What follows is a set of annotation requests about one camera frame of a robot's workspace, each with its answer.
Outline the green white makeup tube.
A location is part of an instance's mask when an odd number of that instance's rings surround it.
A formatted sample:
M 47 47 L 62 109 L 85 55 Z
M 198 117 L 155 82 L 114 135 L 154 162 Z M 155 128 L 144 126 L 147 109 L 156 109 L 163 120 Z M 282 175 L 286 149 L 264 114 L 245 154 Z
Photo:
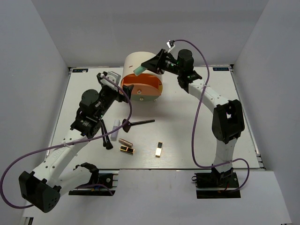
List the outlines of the green white makeup tube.
M 139 76 L 141 75 L 143 72 L 145 72 L 147 70 L 146 67 L 143 67 L 143 66 L 139 66 L 138 68 L 136 68 L 133 73 L 135 76 Z

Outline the round beige orange organizer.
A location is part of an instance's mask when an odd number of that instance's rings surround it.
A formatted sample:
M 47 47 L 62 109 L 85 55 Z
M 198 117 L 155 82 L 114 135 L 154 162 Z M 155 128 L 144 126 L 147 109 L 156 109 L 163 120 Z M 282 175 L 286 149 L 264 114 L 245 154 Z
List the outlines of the round beige orange organizer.
M 153 58 L 151 52 L 133 52 L 129 54 L 124 62 L 121 86 L 134 85 L 131 92 L 132 101 L 154 101 L 161 96 L 163 91 L 162 76 L 145 70 L 136 76 L 134 70 L 141 63 Z

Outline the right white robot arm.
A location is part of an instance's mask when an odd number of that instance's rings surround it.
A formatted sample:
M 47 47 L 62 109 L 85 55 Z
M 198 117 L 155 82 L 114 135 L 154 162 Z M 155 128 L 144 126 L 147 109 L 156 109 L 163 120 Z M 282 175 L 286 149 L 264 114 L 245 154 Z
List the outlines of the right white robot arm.
M 233 174 L 233 152 L 241 132 L 245 129 L 241 102 L 229 100 L 204 82 L 194 70 L 192 52 L 180 50 L 177 58 L 165 49 L 153 58 L 141 63 L 141 67 L 157 75 L 169 72 L 177 76 L 179 86 L 188 94 L 196 97 L 212 113 L 212 132 L 217 140 L 215 159 L 209 168 L 210 180 L 222 187 Z

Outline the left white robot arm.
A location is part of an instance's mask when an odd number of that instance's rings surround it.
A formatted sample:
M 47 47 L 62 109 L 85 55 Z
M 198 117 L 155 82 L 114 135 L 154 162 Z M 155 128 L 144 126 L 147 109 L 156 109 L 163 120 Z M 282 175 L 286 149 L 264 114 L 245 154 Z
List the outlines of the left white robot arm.
M 82 94 L 75 121 L 63 139 L 61 147 L 57 147 L 32 172 L 23 172 L 19 176 L 21 195 L 28 202 L 44 213 L 50 212 L 60 197 L 77 187 L 94 187 L 99 182 L 99 169 L 90 163 L 76 165 L 72 172 L 62 172 L 87 145 L 102 127 L 102 117 L 114 101 L 128 102 L 133 85 L 122 87 L 127 94 L 120 94 L 107 85 L 100 91 L 89 89 Z

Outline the black fan brush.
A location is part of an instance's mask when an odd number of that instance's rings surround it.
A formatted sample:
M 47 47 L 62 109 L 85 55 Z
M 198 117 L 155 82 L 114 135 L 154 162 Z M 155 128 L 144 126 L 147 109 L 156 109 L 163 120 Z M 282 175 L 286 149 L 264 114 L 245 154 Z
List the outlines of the black fan brush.
M 155 122 L 155 120 L 143 120 L 143 121 L 137 121 L 137 122 L 130 122 L 130 121 L 126 121 L 126 119 L 124 119 L 122 123 L 124 123 L 125 125 L 122 128 L 123 128 L 124 132 L 128 133 L 129 130 L 131 129 L 131 127 L 133 127 L 133 126 L 139 126 L 139 125 L 144 125 L 144 124 L 153 123 L 153 122 Z

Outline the rose gold lipstick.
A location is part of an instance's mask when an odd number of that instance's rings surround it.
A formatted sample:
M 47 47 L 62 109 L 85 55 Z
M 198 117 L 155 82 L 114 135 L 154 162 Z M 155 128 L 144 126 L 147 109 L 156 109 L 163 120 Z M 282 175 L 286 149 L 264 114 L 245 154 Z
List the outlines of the rose gold lipstick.
M 122 139 L 122 138 L 119 138 L 119 143 L 121 143 L 121 144 L 123 144 L 123 145 L 126 145 L 126 146 L 128 146 L 128 147 L 132 147 L 133 146 L 133 144 L 131 143 L 131 142 L 129 142 L 129 141 L 127 141 L 127 140 L 124 140 L 124 139 Z

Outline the black gold lipstick case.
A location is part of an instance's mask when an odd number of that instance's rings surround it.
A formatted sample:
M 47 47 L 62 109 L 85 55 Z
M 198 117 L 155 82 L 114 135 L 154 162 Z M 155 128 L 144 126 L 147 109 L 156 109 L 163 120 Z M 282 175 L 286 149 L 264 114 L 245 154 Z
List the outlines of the black gold lipstick case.
M 120 151 L 124 152 L 124 153 L 127 153 L 127 154 L 130 154 L 130 155 L 134 155 L 134 152 L 135 152 L 134 149 L 132 149 L 128 146 L 124 146 L 124 145 L 120 146 Z

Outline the gold black lipstick upright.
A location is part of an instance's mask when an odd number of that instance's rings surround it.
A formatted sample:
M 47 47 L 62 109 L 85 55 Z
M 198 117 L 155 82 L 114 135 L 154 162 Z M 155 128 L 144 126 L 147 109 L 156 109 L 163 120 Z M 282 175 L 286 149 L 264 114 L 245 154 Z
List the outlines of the gold black lipstick upright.
M 158 158 L 161 156 L 162 146 L 163 146 L 163 143 L 158 142 L 157 149 L 156 149 L 156 152 L 155 152 L 155 156 L 158 157 Z

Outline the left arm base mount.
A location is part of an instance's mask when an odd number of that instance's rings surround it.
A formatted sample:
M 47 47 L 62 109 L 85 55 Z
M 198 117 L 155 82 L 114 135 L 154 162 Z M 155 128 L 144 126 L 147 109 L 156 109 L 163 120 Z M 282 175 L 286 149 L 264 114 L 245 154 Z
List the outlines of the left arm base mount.
M 69 191 L 73 196 L 113 196 L 118 185 L 117 170 L 100 170 L 98 180 Z

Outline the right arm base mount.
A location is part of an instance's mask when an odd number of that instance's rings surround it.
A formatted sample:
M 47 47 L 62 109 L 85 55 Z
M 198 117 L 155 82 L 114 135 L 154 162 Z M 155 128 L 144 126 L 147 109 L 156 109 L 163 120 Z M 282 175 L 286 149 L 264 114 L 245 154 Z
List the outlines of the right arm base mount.
M 237 174 L 216 181 L 212 173 L 195 173 L 191 180 L 195 183 L 197 199 L 234 199 L 241 198 Z

